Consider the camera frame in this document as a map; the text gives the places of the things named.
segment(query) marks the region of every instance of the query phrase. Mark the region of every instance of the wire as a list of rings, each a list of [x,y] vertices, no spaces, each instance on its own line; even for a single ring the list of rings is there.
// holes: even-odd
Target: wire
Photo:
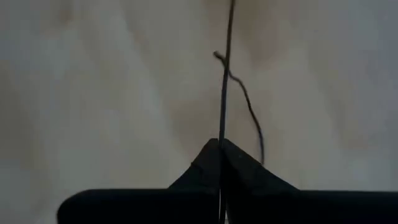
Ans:
[[[226,53],[225,53],[225,67],[223,76],[223,86],[221,89],[221,111],[220,111],[220,133],[218,136],[218,147],[220,149],[220,164],[224,167],[224,156],[223,156],[223,143],[225,137],[225,113],[226,113],[226,90],[228,85],[228,73],[229,73],[229,58],[231,56],[231,37],[232,37],[232,23],[234,17],[235,0],[231,0],[229,6],[229,16],[228,16],[228,30],[227,30],[227,40],[226,40]],[[220,174],[220,217],[218,219],[220,224],[225,223],[225,212],[226,212],[226,193],[225,193],[225,176],[223,170],[221,169]]]
[[[226,65],[226,64],[225,64],[225,63],[226,63],[226,62],[225,62],[225,57],[222,56],[219,52],[215,51],[215,52],[213,52],[213,55],[214,55],[218,60],[220,60],[221,63],[222,63],[224,66]],[[253,108],[252,108],[252,106],[251,106],[251,102],[250,102],[248,90],[247,90],[246,87],[244,86],[242,80],[240,80],[238,77],[234,76],[234,75],[232,74],[231,71],[229,71],[229,77],[230,77],[232,80],[234,80],[234,81],[236,81],[237,83],[239,83],[239,85],[241,86],[242,91],[243,91],[243,93],[244,93],[244,97],[245,97],[245,99],[246,99],[246,102],[248,103],[248,108],[249,108],[249,111],[250,111],[250,115],[251,115],[251,117],[252,117],[252,119],[253,119],[253,121],[254,121],[254,124],[256,125],[256,129],[257,129],[257,132],[258,132],[258,135],[259,135],[260,153],[261,153],[260,162],[261,162],[262,165],[264,165],[264,137],[263,137],[263,135],[262,135],[262,129],[261,129],[260,123],[259,123],[259,121],[258,121],[256,115],[255,115],[254,112],[253,112]]]

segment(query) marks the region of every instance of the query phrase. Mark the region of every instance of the black object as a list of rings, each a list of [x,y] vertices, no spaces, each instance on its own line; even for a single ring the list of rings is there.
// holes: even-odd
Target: black object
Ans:
[[[220,166],[223,158],[224,167]],[[298,190],[229,140],[211,139],[168,189],[88,190],[62,203],[59,224],[218,223],[223,170],[230,223],[397,223],[398,194]]]

